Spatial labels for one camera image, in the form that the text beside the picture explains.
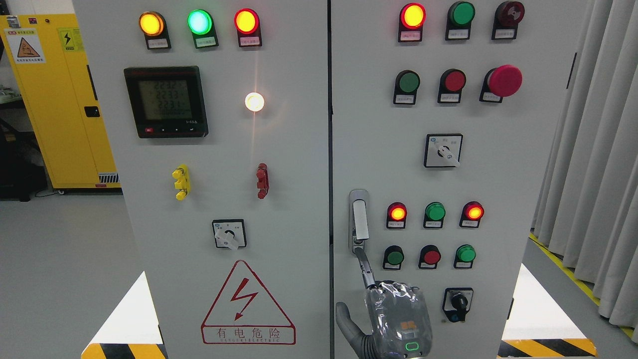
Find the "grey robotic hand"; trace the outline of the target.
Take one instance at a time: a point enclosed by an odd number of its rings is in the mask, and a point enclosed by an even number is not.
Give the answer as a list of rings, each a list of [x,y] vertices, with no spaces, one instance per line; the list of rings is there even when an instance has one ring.
[[[344,302],[335,305],[336,323],[360,359],[424,359],[433,332],[421,289],[392,280],[376,281],[362,248],[354,250],[365,286],[372,334],[365,334]]]

